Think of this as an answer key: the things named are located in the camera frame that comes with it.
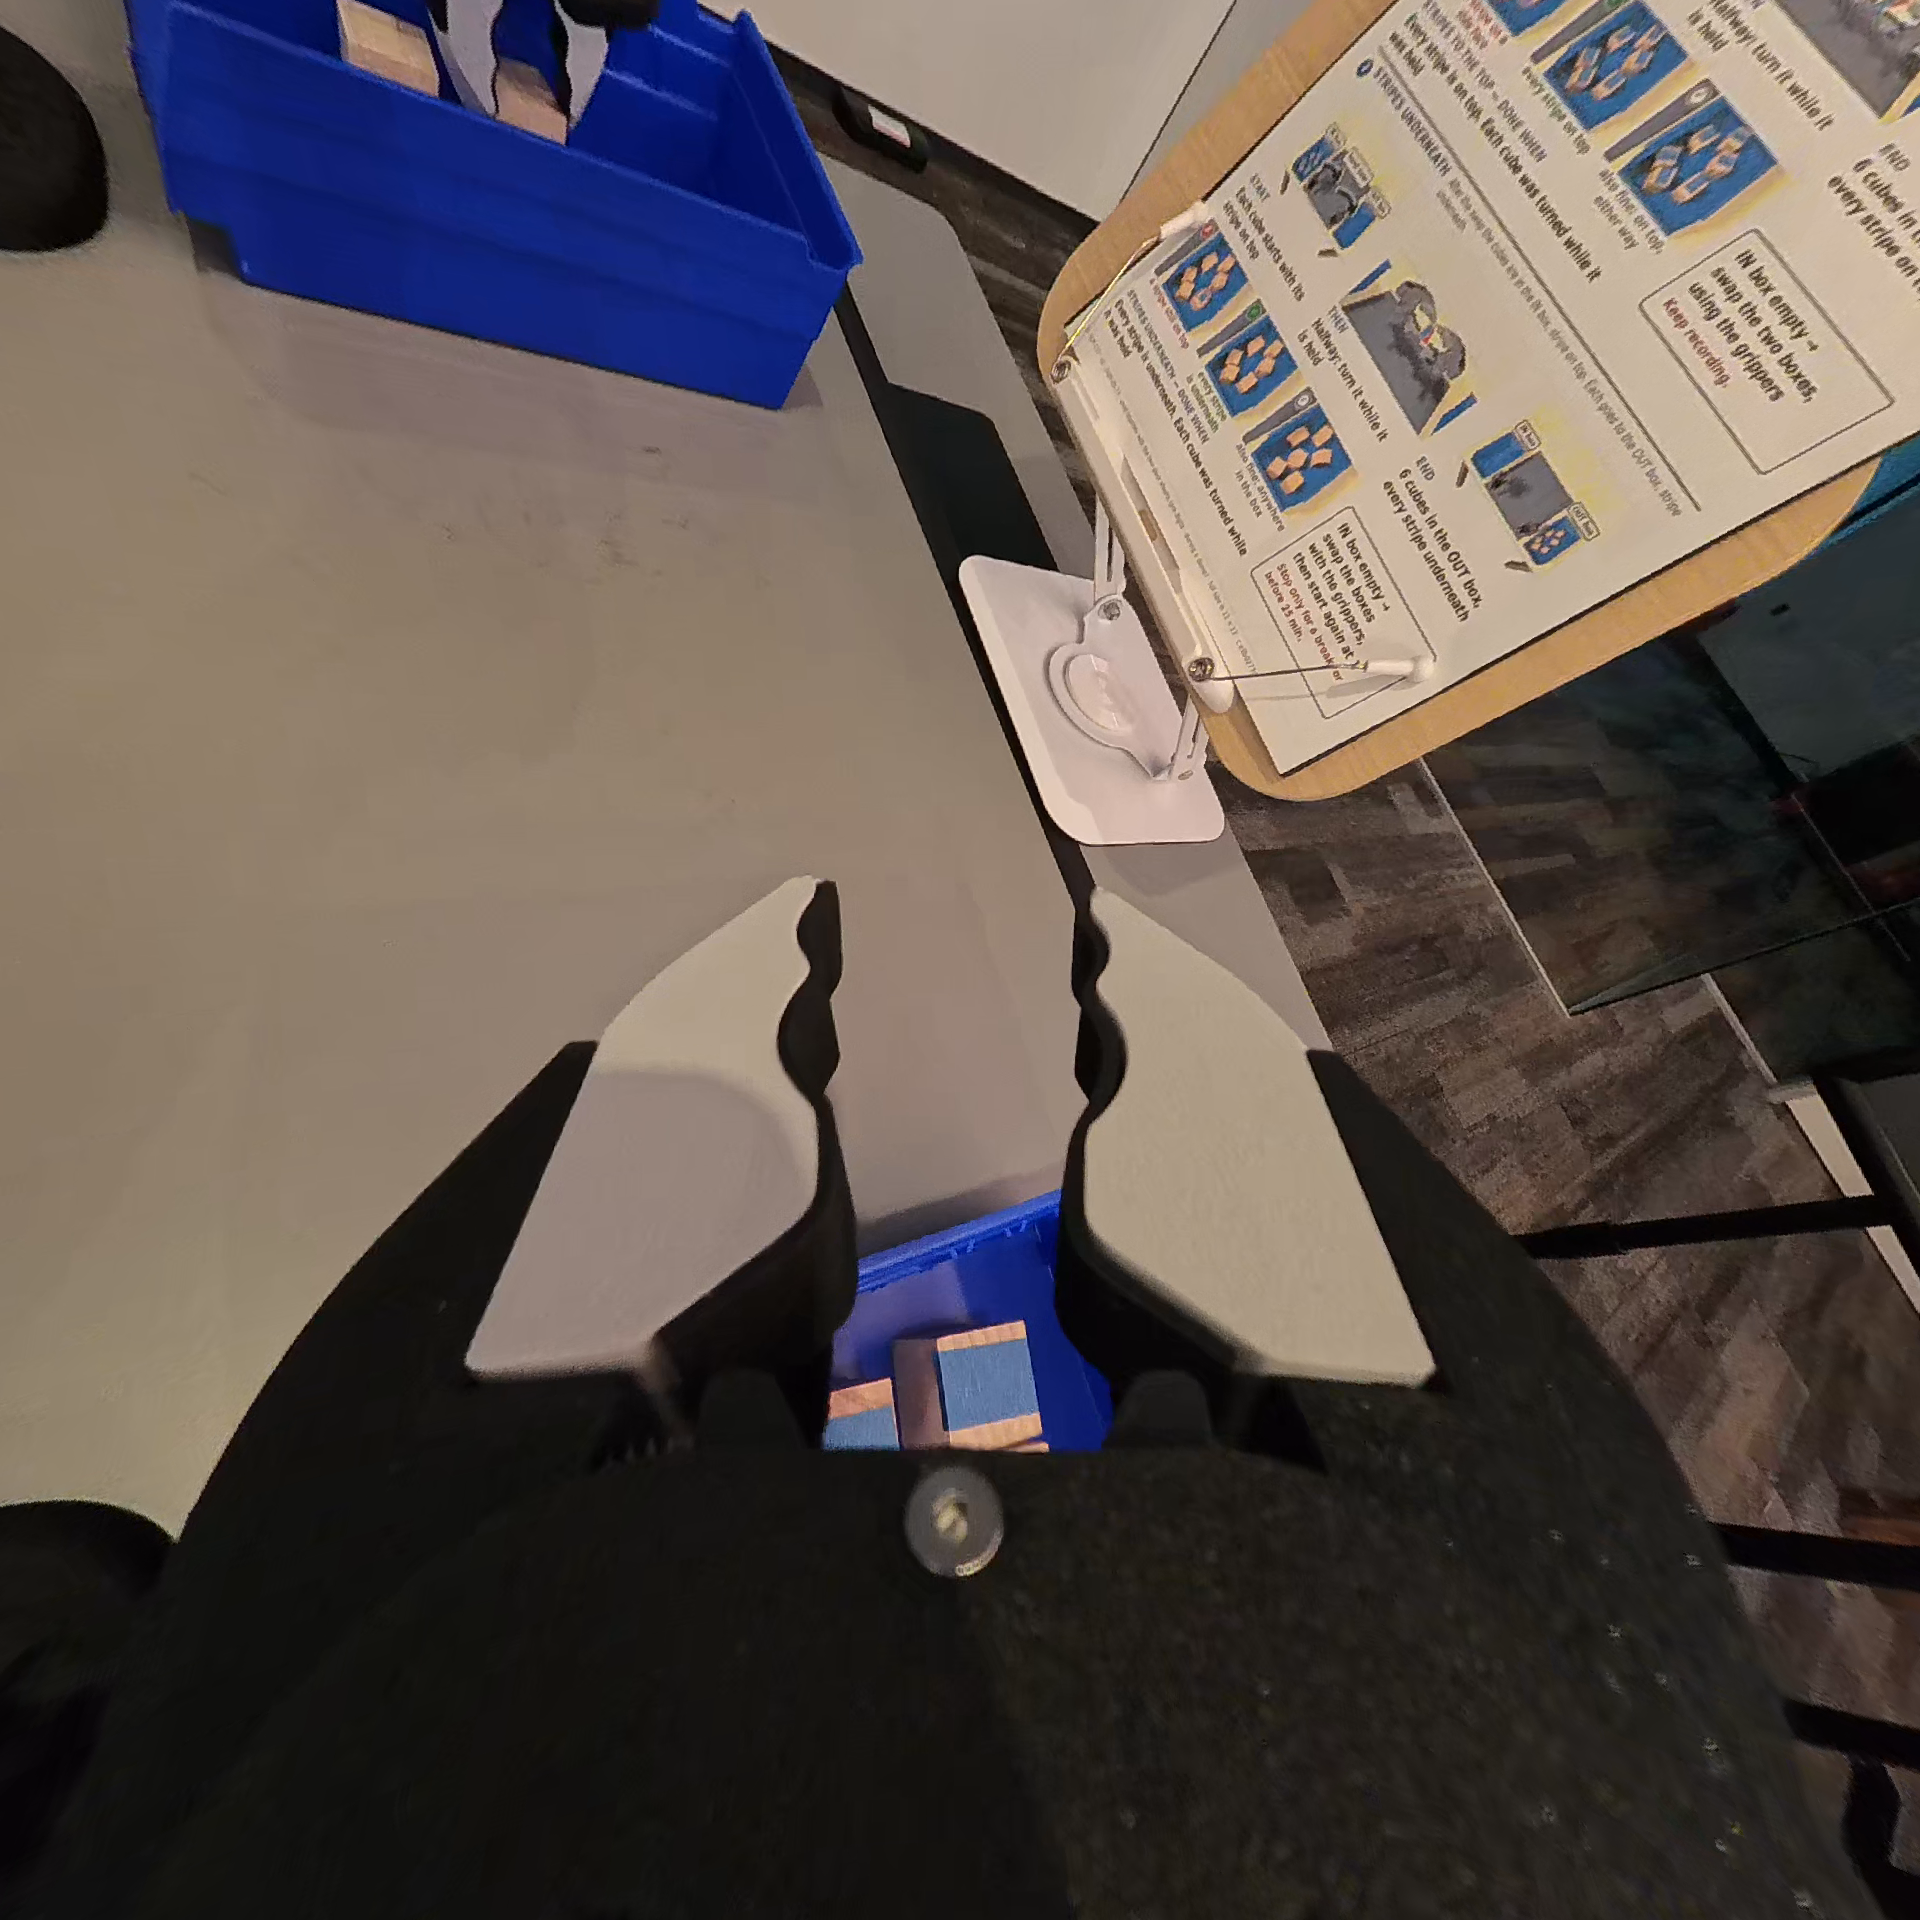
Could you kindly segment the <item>black metal table frame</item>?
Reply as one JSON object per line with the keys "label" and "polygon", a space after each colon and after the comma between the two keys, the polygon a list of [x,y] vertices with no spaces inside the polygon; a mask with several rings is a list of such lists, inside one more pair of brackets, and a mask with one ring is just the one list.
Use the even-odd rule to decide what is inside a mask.
{"label": "black metal table frame", "polygon": [[[1823,1062],[1811,1102],[1840,1119],[1840,1139],[1862,1168],[1844,1198],[1792,1208],[1723,1208],[1723,1214],[1634,1214],[1634,1221],[1552,1221],[1525,1235],[1525,1255],[1629,1255],[1629,1251],[1706,1251],[1706,1244],[1811,1244],[1811,1235],[1898,1235],[1920,1255],[1920,1051],[1875,1051]],[[1862,1508],[1844,1536],[1805,1530],[1723,1530],[1724,1572],[1823,1580],[1862,1595],[1920,1595],[1920,1508]],[[1898,1862],[1900,1788],[1920,1776],[1920,1727],[1792,1699],[1789,1736],[1844,1760],[1844,1862],[1862,1866],[1888,1920],[1920,1913],[1920,1866]]]}

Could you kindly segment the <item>small black labelled device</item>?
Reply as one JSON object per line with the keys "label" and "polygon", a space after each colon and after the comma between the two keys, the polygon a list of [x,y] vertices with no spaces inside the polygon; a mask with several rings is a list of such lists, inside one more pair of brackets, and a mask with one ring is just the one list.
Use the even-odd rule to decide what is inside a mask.
{"label": "small black labelled device", "polygon": [[897,107],[881,107],[876,94],[852,94],[852,88],[829,88],[829,121],[838,121],[838,135],[848,141],[862,141],[862,149],[881,149],[881,156],[897,156],[897,172],[934,172],[934,135],[917,130],[917,121],[897,121]]}

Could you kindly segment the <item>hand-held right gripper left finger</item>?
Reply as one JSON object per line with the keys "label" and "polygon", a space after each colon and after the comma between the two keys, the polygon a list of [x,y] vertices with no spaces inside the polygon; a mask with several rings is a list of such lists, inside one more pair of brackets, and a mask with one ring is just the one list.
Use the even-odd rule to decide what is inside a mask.
{"label": "hand-held right gripper left finger", "polygon": [[852,1311],[838,970],[838,887],[780,884],[602,1021],[471,1337],[474,1386],[829,1370]]}

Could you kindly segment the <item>blue plastic bin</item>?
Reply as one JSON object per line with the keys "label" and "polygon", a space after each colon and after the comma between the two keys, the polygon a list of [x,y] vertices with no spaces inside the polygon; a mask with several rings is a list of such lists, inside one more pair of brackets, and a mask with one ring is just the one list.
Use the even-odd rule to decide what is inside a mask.
{"label": "blue plastic bin", "polygon": [[[780,411],[852,223],[752,21],[621,0],[574,141],[341,65],[331,0],[122,0],[166,208],[245,283]],[[550,0],[495,58],[562,88]]]}
{"label": "blue plastic bin", "polygon": [[1104,1373],[1059,1324],[1059,1193],[919,1235],[852,1270],[852,1311],[829,1340],[829,1389],[893,1373],[909,1337],[1027,1324],[1048,1450],[1098,1450],[1118,1427]]}

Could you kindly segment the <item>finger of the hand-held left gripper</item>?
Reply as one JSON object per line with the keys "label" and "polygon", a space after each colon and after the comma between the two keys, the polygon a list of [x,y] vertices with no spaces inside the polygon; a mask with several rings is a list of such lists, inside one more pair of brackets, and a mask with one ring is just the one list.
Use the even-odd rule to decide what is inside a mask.
{"label": "finger of the hand-held left gripper", "polygon": [[474,121],[495,121],[495,21],[506,21],[506,0],[428,0],[448,88]]}
{"label": "finger of the hand-held left gripper", "polygon": [[611,58],[611,35],[621,35],[621,0],[550,0],[562,21],[562,88],[574,88],[574,130],[588,121],[597,88],[602,88],[602,58]]}

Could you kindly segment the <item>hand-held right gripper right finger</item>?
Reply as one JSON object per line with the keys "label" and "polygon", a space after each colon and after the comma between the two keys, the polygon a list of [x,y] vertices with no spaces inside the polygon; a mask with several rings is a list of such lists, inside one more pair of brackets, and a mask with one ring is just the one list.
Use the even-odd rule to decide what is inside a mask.
{"label": "hand-held right gripper right finger", "polygon": [[1317,1054],[1237,970],[1118,887],[1070,920],[1080,1121],[1059,1313],[1104,1370],[1438,1386]]}

